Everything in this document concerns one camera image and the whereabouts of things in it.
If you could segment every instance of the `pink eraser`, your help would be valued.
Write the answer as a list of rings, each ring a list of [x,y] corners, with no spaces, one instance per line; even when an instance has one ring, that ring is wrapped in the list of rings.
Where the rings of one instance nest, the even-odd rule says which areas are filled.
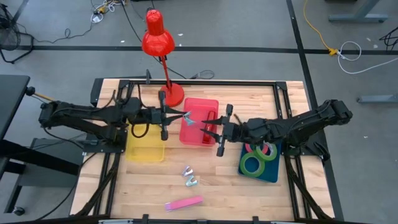
[[[169,202],[165,204],[165,208],[166,211],[172,211],[172,210],[176,210],[179,208],[183,208],[183,207],[187,207],[187,206],[191,206],[191,205],[196,205],[198,203],[202,203],[203,202],[203,197],[202,196],[196,196],[196,197],[192,197],[192,198],[186,198],[186,199],[182,199],[182,200],[178,200],[175,202]]]

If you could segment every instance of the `lamp base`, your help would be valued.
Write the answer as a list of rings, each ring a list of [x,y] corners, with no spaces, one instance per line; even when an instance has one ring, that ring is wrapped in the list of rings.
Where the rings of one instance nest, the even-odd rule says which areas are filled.
[[[179,84],[172,84],[171,91],[167,86],[162,86],[160,89],[166,93],[166,105],[169,107],[178,106],[184,99],[184,90]]]

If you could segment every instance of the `tape roll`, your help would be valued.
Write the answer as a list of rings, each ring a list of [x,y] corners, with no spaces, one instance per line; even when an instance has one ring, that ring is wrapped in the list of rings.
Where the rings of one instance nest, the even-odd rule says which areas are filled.
[[[245,163],[248,159],[250,158],[255,158],[255,160],[257,160],[257,162],[259,163],[259,167],[257,168],[256,171],[254,172],[250,172],[246,169]],[[239,168],[241,169],[242,173],[246,176],[249,177],[259,177],[264,170],[266,169],[266,164],[264,163],[264,161],[259,160],[253,152],[248,152],[245,155],[242,156],[241,162],[239,164]]]
[[[276,155],[278,154],[278,149],[274,144],[269,144],[268,142],[266,144],[268,145],[268,148],[270,150],[269,155],[262,153],[262,151],[259,148],[256,148],[253,153],[262,161],[266,162],[273,161],[276,158]]]
[[[255,150],[255,147],[258,147],[258,146],[245,144],[244,147],[246,148],[247,152],[253,152],[253,150]],[[264,146],[262,147],[262,153],[263,154],[267,153],[268,148],[269,148],[269,145],[267,143],[265,143]]]

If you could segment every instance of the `lamp shade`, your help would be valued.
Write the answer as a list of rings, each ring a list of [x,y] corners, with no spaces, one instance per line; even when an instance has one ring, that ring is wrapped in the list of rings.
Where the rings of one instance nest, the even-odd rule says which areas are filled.
[[[171,34],[163,27],[163,16],[155,9],[149,10],[146,16],[147,32],[142,39],[145,53],[161,57],[174,50],[175,44]]]

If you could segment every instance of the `desk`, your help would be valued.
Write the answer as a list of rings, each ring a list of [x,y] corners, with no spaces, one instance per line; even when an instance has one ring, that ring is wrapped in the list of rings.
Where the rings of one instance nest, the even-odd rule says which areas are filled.
[[[250,82],[250,85],[244,81],[241,85],[240,82],[217,80],[190,80],[190,82],[202,84],[183,85],[185,97],[218,100],[219,114],[225,114],[226,105],[230,103],[234,105],[234,113],[243,121],[253,117],[277,118],[273,88],[261,86],[264,82]],[[203,84],[206,82],[212,82],[212,85]],[[118,83],[119,79],[103,80],[98,107],[104,106],[109,101],[113,90],[118,89]],[[286,85],[292,114],[308,111],[303,83],[286,82]],[[160,85],[141,85],[143,103],[147,106],[159,106],[157,98],[159,89]],[[137,96],[137,88],[134,88],[132,95]],[[284,97],[280,90],[279,98],[281,104],[284,105]],[[182,110],[182,108],[183,105],[176,107],[177,110]],[[286,118],[287,113],[284,108],[282,106],[282,113]],[[278,182],[275,184],[261,182],[238,175],[238,160],[242,144],[226,143],[224,156],[217,157],[216,146],[200,148],[183,145],[178,139],[180,120],[172,123],[168,130],[169,140],[165,142],[163,162],[128,162],[122,154],[111,218],[141,218],[143,214],[149,214],[150,219],[252,220],[253,216],[258,216],[260,220],[294,219],[282,157]],[[78,212],[96,190],[103,157],[103,154],[95,155],[82,168],[71,214]],[[308,191],[322,209],[333,216],[321,160],[316,156],[301,156],[301,158]],[[185,178],[181,176],[181,172],[186,165],[193,168],[198,185],[185,186]],[[302,197],[297,189],[296,193],[300,214],[303,217]],[[195,195],[204,197],[201,205],[172,212],[165,211],[166,202]],[[102,212],[105,201],[102,201]]]

